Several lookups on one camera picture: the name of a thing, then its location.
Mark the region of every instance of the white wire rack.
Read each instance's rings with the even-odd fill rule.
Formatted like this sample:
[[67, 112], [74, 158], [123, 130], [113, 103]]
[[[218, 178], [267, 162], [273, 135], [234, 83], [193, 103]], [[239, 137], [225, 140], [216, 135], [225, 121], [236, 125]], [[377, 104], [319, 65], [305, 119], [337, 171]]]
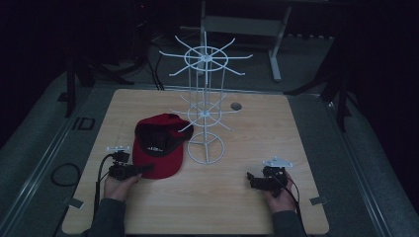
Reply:
[[[181, 98], [189, 104], [189, 107], [185, 112], [170, 111], [176, 114], [186, 115], [191, 122], [190, 125], [202, 128], [203, 131], [197, 132], [191, 137], [188, 143], [188, 153], [189, 156], [198, 163], [212, 164], [221, 159], [225, 147], [222, 139], [218, 135], [209, 132], [209, 128], [219, 124], [226, 129], [233, 130], [223, 124], [221, 118], [224, 114], [239, 112], [235, 110], [224, 112], [221, 109], [221, 103], [226, 96], [226, 94], [223, 93], [225, 71], [230, 71], [240, 76], [245, 75], [245, 73], [240, 73], [227, 67], [228, 61], [232, 59], [247, 59], [250, 58], [252, 54], [243, 57], [229, 57], [224, 50], [234, 43], [234, 39], [224, 47], [216, 48], [207, 45], [207, 33], [204, 33], [204, 45], [196, 47], [190, 47], [179, 38], [175, 38], [189, 50], [187, 50], [184, 55], [170, 54], [162, 51], [160, 51], [160, 53], [165, 56], [184, 58], [186, 66], [176, 73], [169, 75], [177, 76], [179, 73], [188, 70], [189, 98], [183, 96], [181, 96]], [[217, 91], [211, 87], [212, 73], [215, 71], [221, 71], [221, 84]], [[202, 146], [204, 148], [204, 153], [194, 153], [192, 149], [193, 145]]]

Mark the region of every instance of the sleeve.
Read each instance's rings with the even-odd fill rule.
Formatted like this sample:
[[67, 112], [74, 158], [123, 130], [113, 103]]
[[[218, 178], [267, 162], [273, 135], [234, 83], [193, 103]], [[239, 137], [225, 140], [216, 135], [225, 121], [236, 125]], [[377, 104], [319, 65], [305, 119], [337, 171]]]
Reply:
[[272, 215], [276, 237], [306, 237], [306, 234], [294, 211], [286, 210]]
[[81, 236], [85, 237], [125, 237], [126, 205], [115, 199], [103, 198], [89, 230]]

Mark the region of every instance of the table top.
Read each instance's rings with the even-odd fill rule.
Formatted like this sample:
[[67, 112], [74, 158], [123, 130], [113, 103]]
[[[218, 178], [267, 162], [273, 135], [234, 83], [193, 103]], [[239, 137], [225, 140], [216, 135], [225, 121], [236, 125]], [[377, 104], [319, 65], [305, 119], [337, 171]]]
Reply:
[[[189, 92], [116, 91], [74, 195], [84, 201], [84, 206], [68, 209], [63, 232], [75, 234], [90, 228], [95, 181], [102, 159], [109, 154], [106, 148], [132, 146], [134, 128], [141, 119], [172, 113], [170, 110], [185, 112], [189, 104], [181, 95], [188, 98]], [[141, 179], [131, 188], [126, 201], [126, 234], [272, 233], [269, 209], [260, 191], [250, 188], [246, 173], [263, 177], [262, 161], [274, 156], [293, 163], [287, 170], [299, 189], [307, 233], [328, 231], [323, 206], [309, 201], [318, 197], [318, 191], [288, 99], [282, 95], [226, 93], [221, 110], [231, 111], [234, 102], [242, 110], [223, 114], [220, 122], [224, 126], [209, 127], [209, 132], [218, 135], [224, 144], [222, 158], [200, 164], [190, 157], [185, 142], [184, 161], [176, 175], [163, 180]], [[195, 132], [201, 131], [195, 126]], [[112, 159], [108, 159], [104, 171], [111, 165]]]

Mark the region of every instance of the person's arm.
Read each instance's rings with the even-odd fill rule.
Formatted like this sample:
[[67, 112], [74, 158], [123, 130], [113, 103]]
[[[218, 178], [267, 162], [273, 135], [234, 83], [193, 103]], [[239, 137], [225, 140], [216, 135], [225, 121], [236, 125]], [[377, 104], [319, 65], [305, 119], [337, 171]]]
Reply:
[[108, 177], [105, 181], [104, 198], [101, 200], [95, 219], [89, 230], [81, 236], [88, 237], [124, 237], [126, 197], [129, 188], [140, 179], [140, 175], [122, 182]]
[[[287, 183], [287, 189], [290, 191], [293, 187], [291, 176]], [[270, 192], [263, 192], [268, 207], [272, 213], [272, 221], [274, 224], [274, 234], [278, 237], [305, 237], [306, 234], [295, 213], [295, 203], [291, 195], [282, 190], [280, 195], [273, 197]]]

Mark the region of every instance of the dark background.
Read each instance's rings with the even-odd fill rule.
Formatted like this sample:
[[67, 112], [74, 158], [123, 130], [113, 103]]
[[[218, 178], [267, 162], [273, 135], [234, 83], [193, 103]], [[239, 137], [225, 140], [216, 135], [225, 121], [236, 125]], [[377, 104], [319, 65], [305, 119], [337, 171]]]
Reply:
[[[214, 4], [209, 10], [217, 11], [244, 1], [208, 2]], [[277, 17], [276, 8], [272, 7], [276, 1], [266, 2], [268, 8], [258, 3], [260, 9], [252, 8], [253, 11], [246, 11], [243, 3], [235, 14]], [[283, 11], [282, 4], [278, 12]], [[357, 96], [360, 110], [372, 125], [417, 211], [418, 5], [414, 1], [395, 0], [293, 4], [286, 33], [289, 37], [335, 39], [322, 71], [336, 70], [342, 65], [348, 68], [350, 91]], [[114, 64], [122, 58], [142, 56], [152, 29], [141, 28], [141, 35], [135, 36], [131, 34], [132, 28], [147, 23], [145, 26], [158, 26], [175, 35], [181, 25], [199, 26], [201, 5], [193, 0], [8, 0], [0, 3], [0, 11], [0, 145], [3, 146], [46, 86], [66, 70], [69, 52]]]

